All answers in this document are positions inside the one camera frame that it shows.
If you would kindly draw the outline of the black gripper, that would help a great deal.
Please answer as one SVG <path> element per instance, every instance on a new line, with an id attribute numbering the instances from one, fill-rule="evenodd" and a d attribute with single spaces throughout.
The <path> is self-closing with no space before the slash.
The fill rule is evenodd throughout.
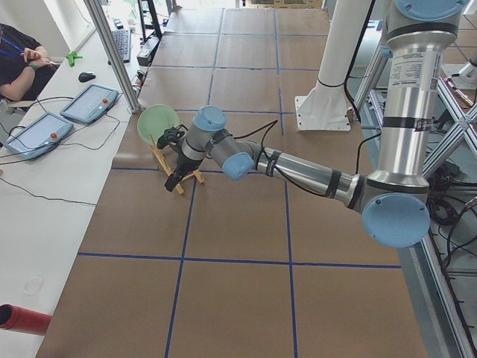
<path id="1" fill-rule="evenodd" d="M 179 127 L 171 127 L 169 129 L 164 130 L 162 136 L 159 137 L 157 140 L 157 148 L 163 149 L 166 146 L 173 146 L 175 147 L 177 143 L 184 137 L 186 132 Z M 165 188 L 167 191 L 172 192 L 176 186 L 181 182 L 183 179 L 182 172 L 180 170 L 174 170 L 165 182 Z"/>

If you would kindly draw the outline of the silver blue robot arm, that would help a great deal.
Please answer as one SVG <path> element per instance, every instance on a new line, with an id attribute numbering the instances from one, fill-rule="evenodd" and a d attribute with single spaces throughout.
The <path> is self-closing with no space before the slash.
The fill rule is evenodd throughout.
<path id="1" fill-rule="evenodd" d="M 403 248 L 419 242 L 430 225 L 423 163 L 444 50 L 456 39 L 465 1 L 391 1 L 383 31 L 392 54 L 376 169 L 349 175 L 252 141 L 234 139 L 217 107 L 199 109 L 177 144 L 172 190 L 212 158 L 229 178 L 250 170 L 282 178 L 298 188 L 341 201 L 361 213 L 377 242 Z"/>

